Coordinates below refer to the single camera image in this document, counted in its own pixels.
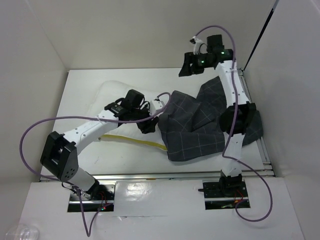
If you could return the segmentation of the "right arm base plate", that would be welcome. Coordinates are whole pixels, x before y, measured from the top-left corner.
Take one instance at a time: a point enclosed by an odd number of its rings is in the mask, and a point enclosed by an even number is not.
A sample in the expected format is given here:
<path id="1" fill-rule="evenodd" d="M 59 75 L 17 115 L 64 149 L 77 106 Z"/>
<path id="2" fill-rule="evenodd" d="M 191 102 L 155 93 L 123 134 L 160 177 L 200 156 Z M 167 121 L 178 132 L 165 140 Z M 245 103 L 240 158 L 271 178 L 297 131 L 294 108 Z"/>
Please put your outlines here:
<path id="1" fill-rule="evenodd" d="M 250 200 L 247 186 L 244 181 L 240 186 L 222 190 L 218 182 L 203 182 L 198 192 L 203 193 L 206 210 L 227 210 L 238 208 L 250 208 Z"/>

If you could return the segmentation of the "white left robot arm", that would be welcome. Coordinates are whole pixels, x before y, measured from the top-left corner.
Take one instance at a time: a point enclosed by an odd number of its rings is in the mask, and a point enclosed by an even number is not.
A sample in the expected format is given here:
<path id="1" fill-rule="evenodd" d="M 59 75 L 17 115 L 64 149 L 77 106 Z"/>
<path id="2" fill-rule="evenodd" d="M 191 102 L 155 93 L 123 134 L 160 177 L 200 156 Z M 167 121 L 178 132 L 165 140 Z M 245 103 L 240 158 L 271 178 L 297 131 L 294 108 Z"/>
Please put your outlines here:
<path id="1" fill-rule="evenodd" d="M 79 154 L 102 135 L 120 127 L 124 122 L 139 121 L 143 134 L 153 133 L 159 118 L 155 116 L 165 104 L 158 98 L 146 102 L 145 96 L 130 89 L 124 98 L 109 103 L 96 116 L 65 133 L 53 131 L 46 139 L 40 163 L 59 181 L 80 189 L 88 200 L 96 200 L 106 189 L 88 172 L 79 167 Z"/>

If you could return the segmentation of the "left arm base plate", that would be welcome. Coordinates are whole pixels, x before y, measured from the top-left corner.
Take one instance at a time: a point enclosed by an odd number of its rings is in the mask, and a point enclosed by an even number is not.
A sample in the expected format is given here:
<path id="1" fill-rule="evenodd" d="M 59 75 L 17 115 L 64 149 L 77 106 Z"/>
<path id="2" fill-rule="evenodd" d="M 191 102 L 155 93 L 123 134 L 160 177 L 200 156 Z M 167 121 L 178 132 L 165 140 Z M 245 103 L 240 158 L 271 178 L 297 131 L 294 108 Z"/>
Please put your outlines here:
<path id="1" fill-rule="evenodd" d="M 62 183 L 61 186 L 64 189 L 70 190 L 69 202 L 68 202 L 68 213 L 80 213 L 81 204 L 79 197 L 76 193 L 76 189 L 66 183 Z M 83 205 L 83 211 L 96 212 L 98 209 L 101 212 L 113 212 L 114 211 L 114 200 L 115 200 L 116 183 L 112 181 L 103 182 L 97 193 L 91 197 L 85 192 L 81 192 L 81 199 Z"/>

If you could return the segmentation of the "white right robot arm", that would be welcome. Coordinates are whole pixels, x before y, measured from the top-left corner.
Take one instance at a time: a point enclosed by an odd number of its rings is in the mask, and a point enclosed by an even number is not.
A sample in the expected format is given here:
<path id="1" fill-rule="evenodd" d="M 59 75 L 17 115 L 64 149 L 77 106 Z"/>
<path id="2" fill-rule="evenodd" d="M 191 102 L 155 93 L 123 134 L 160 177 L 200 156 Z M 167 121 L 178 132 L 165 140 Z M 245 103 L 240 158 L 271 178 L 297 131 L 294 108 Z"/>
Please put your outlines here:
<path id="1" fill-rule="evenodd" d="M 241 155 L 247 128 L 256 113 L 256 104 L 250 102 L 244 92 L 237 71 L 234 49 L 226 49 L 220 34 L 207 37 L 206 42 L 193 36 L 193 51 L 184 55 L 179 77 L 202 74 L 206 68 L 214 68 L 219 76 L 226 99 L 226 109 L 219 117 L 224 134 L 225 147 L 222 157 L 225 163 L 220 171 L 218 190 L 225 197 L 233 197 L 241 190 Z"/>

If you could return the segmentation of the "dark grey checked pillowcase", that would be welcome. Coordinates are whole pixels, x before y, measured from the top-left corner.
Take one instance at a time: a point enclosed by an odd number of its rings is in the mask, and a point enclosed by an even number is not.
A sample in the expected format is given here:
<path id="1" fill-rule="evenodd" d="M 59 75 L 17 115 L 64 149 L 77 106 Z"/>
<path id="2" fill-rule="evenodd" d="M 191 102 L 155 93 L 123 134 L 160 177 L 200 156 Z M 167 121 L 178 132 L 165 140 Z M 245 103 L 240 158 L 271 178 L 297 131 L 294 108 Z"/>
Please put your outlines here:
<path id="1" fill-rule="evenodd" d="M 222 152 L 225 138 L 219 118 L 226 105 L 219 77 L 202 84 L 197 97 L 173 91 L 158 121 L 168 159 L 185 162 Z"/>

